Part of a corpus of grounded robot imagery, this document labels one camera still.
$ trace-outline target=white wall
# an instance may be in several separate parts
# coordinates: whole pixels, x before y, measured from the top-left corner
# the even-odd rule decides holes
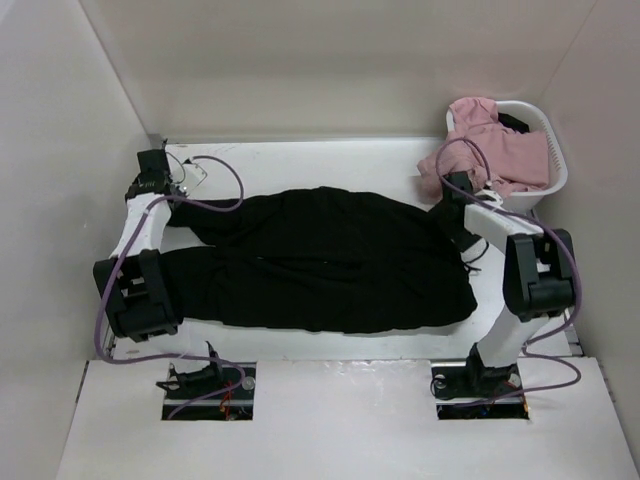
[[[569,183],[543,218],[574,237],[585,286],[578,331],[604,365],[640,465],[640,2],[599,0],[548,90]]]
[[[537,100],[595,0],[82,0],[148,132],[444,133],[465,95]]]
[[[148,141],[76,0],[0,0],[0,476],[55,478]]]

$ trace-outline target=black fabric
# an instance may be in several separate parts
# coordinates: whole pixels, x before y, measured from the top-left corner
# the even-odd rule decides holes
[[[289,190],[220,214],[183,204],[169,225],[215,246],[162,255],[187,317],[372,333],[448,325],[477,306],[429,213],[377,194]]]
[[[507,128],[519,133],[529,133],[529,125],[508,113],[499,113],[498,121]]]

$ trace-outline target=white laundry basket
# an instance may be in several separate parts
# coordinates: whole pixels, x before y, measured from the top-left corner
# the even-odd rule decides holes
[[[515,192],[504,200],[504,208],[507,210],[525,213],[531,210],[543,197],[551,195],[564,187],[569,174],[567,164],[564,161],[560,145],[558,145],[558,139],[553,133],[549,119],[538,107],[515,100],[496,103],[498,104],[498,112],[508,113],[529,124],[532,132],[541,130],[547,135],[547,143],[549,145],[549,186],[545,190],[535,192]],[[447,112],[447,130],[450,132],[455,130],[451,110]]]

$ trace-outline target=wall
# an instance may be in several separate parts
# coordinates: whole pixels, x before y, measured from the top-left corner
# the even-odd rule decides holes
[[[640,465],[640,2],[599,0],[542,98],[569,183],[541,208],[571,231],[585,288],[578,332],[604,366]]]
[[[465,95],[537,100],[595,0],[82,0],[148,132],[444,133]]]
[[[142,126],[75,0],[0,0],[0,465],[55,478]]]

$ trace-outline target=pink cloth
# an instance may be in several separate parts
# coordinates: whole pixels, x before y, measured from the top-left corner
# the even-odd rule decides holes
[[[544,132],[519,133],[498,121],[498,106],[488,98],[462,98],[449,107],[455,131],[447,140],[466,137],[482,149],[491,168],[493,189],[506,198],[513,192],[546,188],[549,184],[549,147]],[[422,184],[430,197],[442,196],[436,174],[436,155],[418,163]],[[480,155],[463,142],[450,145],[442,156],[443,174],[466,171],[474,191],[484,187],[487,171]]]

